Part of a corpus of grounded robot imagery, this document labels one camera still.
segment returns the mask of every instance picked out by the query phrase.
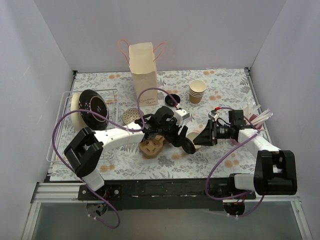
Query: gray wall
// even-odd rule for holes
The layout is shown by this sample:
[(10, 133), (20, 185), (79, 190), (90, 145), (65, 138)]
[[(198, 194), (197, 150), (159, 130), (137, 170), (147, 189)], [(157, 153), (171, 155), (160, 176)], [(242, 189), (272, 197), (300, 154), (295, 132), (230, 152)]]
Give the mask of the gray wall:
[(80, 72), (128, 71), (117, 48), (168, 42), (159, 70), (250, 67), (285, 0), (34, 0)]
[(274, 144), (295, 154), (298, 192), (320, 239), (320, 0), (287, 0), (252, 66)]
[(33, 0), (0, 0), (0, 239), (25, 228), (72, 71)]

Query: table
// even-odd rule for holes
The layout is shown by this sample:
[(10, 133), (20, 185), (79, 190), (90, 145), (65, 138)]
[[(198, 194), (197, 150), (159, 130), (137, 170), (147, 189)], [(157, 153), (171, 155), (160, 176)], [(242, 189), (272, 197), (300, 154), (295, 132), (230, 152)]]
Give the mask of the table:
[[(240, 109), (249, 98), (254, 98), (252, 86), (244, 69), (207, 69), (158, 71), (158, 87), (181, 97), (181, 106), (190, 112), (184, 122), (190, 131), (201, 132), (207, 124), (208, 113), (217, 106)], [(189, 101), (189, 82), (200, 79), (206, 82), (207, 89), (200, 104)], [(130, 72), (78, 73), (72, 87), (73, 91), (86, 89), (118, 89), (118, 123), (123, 124), (122, 114), (136, 107), (136, 94)], [(144, 114), (155, 113), (165, 105), (165, 95), (158, 92), (158, 105), (144, 106)], [(221, 117), (228, 120), (228, 112), (221, 111)], [(132, 179), (181, 179), (205, 178), (216, 162), (234, 148), (230, 140), (219, 140), (214, 147), (203, 146), (193, 155), (186, 154), (182, 148), (165, 144), (162, 152), (154, 159), (146, 159), (139, 151), (138, 144), (117, 148), (114, 158), (99, 163), (97, 168), (105, 180)], [(214, 177), (228, 177), (231, 173), (253, 173), (256, 159), (241, 147), (230, 155), (213, 173)], [(54, 163), (50, 181), (79, 180), (67, 167)]]

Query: wire dish rack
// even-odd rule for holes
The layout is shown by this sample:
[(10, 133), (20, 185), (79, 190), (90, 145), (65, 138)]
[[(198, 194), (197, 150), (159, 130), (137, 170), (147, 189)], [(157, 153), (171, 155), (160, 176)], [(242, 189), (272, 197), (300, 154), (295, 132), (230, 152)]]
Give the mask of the wire dish rack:
[[(95, 90), (105, 101), (106, 106), (108, 108), (109, 120), (117, 123), (118, 122), (118, 110), (119, 110), (119, 92), (117, 89), (105, 89), (105, 90)], [(56, 117), (55, 124), (57, 124), (58, 120), (65, 114), (70, 112), (71, 109), (71, 100), (75, 93), (82, 93), (82, 91), (65, 91), (62, 94), (60, 107), (58, 110), (58, 115)], [(107, 129), (115, 128), (114, 125), (108, 124)], [(62, 123), (60, 124), (56, 138), (55, 145), (58, 152), (61, 154), (64, 160), (67, 161), (67, 158), (64, 155), (64, 150), (68, 146), (68, 144), (72, 141), (72, 139), (77, 135), (78, 131), (76, 131), (72, 125), (70, 115), (67, 116)], [(110, 150), (103, 153), (100, 157), (99, 162), (105, 163), (110, 162), (115, 157), (115, 150)], [(61, 163), (61, 160), (58, 158), (56, 153), (54, 152), (52, 143), (50, 143), (49, 150), (46, 156), (46, 160), (50, 163)]]

